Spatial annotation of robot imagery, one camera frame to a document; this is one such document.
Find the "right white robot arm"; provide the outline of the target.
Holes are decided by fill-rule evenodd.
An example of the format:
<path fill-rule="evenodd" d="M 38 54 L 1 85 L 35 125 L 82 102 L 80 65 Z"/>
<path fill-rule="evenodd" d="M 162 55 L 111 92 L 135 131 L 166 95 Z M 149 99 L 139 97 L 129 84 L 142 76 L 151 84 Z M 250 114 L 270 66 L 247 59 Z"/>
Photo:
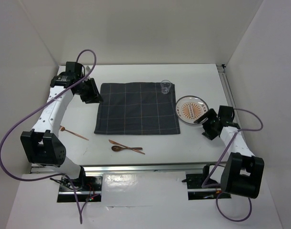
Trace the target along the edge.
<path fill-rule="evenodd" d="M 260 122 L 260 127 L 258 129 L 240 128 L 239 124 L 233 121 L 235 111 L 244 111 L 253 115 Z M 204 129 L 203 136 L 209 140 L 219 137 L 226 145 L 213 169 L 202 173 L 201 187 L 214 187 L 217 182 L 217 175 L 214 171 L 224 156 L 228 154 L 229 158 L 220 181 L 222 192 L 247 198 L 257 198 L 264 171 L 264 160 L 261 157 L 256 157 L 248 148 L 242 137 L 242 132 L 258 132 L 262 130 L 263 123 L 261 119 L 253 112 L 245 109 L 221 105 L 217 113 L 214 109 L 209 109 L 194 123 L 202 124 Z"/>

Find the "patterned glass plate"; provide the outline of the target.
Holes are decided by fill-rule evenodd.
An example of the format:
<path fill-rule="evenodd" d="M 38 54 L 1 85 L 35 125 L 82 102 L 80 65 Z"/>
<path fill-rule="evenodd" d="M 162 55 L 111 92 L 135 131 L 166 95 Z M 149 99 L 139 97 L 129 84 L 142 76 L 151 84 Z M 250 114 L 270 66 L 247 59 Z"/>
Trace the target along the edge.
<path fill-rule="evenodd" d="M 209 110 L 204 100 L 197 96 L 181 97 L 175 105 L 177 117 L 186 124 L 195 125 L 195 121 Z"/>

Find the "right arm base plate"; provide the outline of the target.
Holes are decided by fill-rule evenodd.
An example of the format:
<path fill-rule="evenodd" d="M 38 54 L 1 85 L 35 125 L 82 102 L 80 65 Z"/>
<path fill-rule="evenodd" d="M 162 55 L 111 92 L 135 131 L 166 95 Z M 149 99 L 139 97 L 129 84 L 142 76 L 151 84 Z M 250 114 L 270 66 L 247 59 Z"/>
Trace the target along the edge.
<path fill-rule="evenodd" d="M 186 174 L 181 182 L 186 184 L 188 190 L 188 200 L 207 200 L 220 198 L 231 198 L 230 194 L 222 193 L 217 187 L 202 188 L 201 185 L 205 177 L 203 174 Z"/>

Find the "clear plastic cup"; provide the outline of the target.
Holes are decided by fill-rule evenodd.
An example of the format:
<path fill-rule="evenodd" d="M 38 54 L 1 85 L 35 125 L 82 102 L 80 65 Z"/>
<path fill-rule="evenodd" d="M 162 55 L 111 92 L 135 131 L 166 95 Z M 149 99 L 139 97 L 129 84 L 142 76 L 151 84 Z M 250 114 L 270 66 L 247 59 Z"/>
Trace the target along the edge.
<path fill-rule="evenodd" d="M 161 92 L 163 94 L 168 94 L 171 89 L 172 83 L 169 80 L 161 81 Z"/>

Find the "dark grey checked cloth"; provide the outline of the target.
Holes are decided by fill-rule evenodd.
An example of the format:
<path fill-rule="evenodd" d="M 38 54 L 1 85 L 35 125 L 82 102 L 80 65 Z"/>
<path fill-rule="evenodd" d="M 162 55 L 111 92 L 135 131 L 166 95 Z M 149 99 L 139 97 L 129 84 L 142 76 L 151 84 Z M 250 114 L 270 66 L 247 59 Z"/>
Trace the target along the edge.
<path fill-rule="evenodd" d="M 160 83 L 103 83 L 95 134 L 178 135 L 175 85 L 167 94 Z"/>

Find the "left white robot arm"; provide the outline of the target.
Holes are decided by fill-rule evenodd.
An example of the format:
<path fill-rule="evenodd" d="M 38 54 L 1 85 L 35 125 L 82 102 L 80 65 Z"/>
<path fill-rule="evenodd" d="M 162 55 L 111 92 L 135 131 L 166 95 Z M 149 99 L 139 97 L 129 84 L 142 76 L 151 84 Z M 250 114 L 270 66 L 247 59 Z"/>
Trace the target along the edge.
<path fill-rule="evenodd" d="M 77 62 L 67 62 L 65 71 L 53 77 L 50 83 L 49 105 L 46 106 L 30 131 L 22 132 L 20 140 L 30 163 L 50 167 L 57 173 L 66 174 L 75 190 L 87 185 L 85 170 L 66 156 L 65 145 L 58 139 L 61 121 L 74 95 L 86 104 L 100 103 L 94 79 L 87 78 L 70 88 L 85 76 L 85 67 Z"/>

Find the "copper fork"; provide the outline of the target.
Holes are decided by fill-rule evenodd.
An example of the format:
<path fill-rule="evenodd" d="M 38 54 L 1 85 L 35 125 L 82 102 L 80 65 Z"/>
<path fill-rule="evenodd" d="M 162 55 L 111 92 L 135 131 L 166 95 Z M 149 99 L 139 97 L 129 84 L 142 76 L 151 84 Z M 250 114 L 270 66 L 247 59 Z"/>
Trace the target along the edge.
<path fill-rule="evenodd" d="M 75 133 L 73 131 L 70 131 L 70 130 L 66 129 L 64 126 L 60 126 L 60 131 L 61 132 L 68 132 L 68 133 L 70 133 L 70 134 L 72 134 L 74 136 L 77 136 L 77 137 L 82 138 L 82 139 L 84 139 L 86 141 L 89 141 L 88 138 L 85 138 L 85 137 L 83 137 L 83 136 L 81 136 L 81 135 L 79 135 L 79 134 L 77 134 L 77 133 Z"/>

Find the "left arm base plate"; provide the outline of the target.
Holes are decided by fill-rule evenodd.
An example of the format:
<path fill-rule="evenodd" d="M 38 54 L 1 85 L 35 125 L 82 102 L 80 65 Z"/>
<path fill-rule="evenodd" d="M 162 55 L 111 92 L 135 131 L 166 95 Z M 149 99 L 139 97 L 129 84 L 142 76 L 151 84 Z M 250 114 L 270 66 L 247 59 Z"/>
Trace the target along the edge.
<path fill-rule="evenodd" d="M 101 202 L 102 191 L 102 176 L 86 177 L 86 183 L 84 185 L 78 184 L 73 181 L 79 202 Z M 57 202 L 58 203 L 71 203 L 75 202 L 75 196 L 73 187 L 67 178 L 62 177 L 59 180 L 53 180 L 59 184 L 59 191 Z"/>

